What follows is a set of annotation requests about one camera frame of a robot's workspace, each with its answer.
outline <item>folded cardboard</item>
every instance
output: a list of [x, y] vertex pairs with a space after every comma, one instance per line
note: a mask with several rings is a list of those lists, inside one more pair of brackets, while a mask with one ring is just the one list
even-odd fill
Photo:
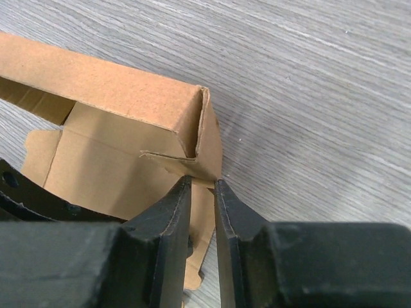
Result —
[[193, 176], [184, 286], [200, 285], [222, 167], [207, 88], [0, 33], [0, 99], [63, 125], [29, 134], [22, 172], [71, 203], [130, 219]]

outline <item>screw hole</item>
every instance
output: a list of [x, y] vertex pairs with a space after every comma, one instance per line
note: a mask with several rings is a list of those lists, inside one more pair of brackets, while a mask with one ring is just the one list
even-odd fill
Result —
[[19, 182], [17, 181], [15, 176], [8, 171], [3, 172], [3, 181], [11, 188], [18, 188], [19, 186]]
[[65, 202], [64, 207], [72, 215], [77, 215], [78, 213], [82, 211], [81, 207], [79, 207], [78, 205], [71, 204], [69, 202]]

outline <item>black robotic claw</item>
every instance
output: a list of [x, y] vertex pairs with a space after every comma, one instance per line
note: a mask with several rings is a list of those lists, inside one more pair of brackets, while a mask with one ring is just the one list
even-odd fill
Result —
[[222, 307], [411, 307], [411, 232], [389, 223], [269, 223], [215, 187]]
[[[190, 210], [188, 176], [124, 222], [67, 203], [0, 160], [0, 307], [181, 307]], [[4, 222], [19, 220], [31, 222]]]

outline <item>gray wood grain surface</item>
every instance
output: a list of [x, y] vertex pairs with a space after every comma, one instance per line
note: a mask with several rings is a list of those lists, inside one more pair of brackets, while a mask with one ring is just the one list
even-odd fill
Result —
[[[278, 220], [411, 227], [408, 0], [2, 0], [0, 30], [211, 89], [224, 177]], [[0, 156], [51, 125], [0, 103]], [[216, 245], [188, 307], [219, 307]]]

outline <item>gray surface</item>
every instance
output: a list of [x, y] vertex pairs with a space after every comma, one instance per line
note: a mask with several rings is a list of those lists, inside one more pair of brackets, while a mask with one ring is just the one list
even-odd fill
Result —
[[[266, 218], [411, 227], [411, 2], [0, 1], [0, 30], [211, 88], [224, 175]], [[48, 125], [0, 104], [0, 156]], [[188, 307], [219, 307], [215, 242]]]

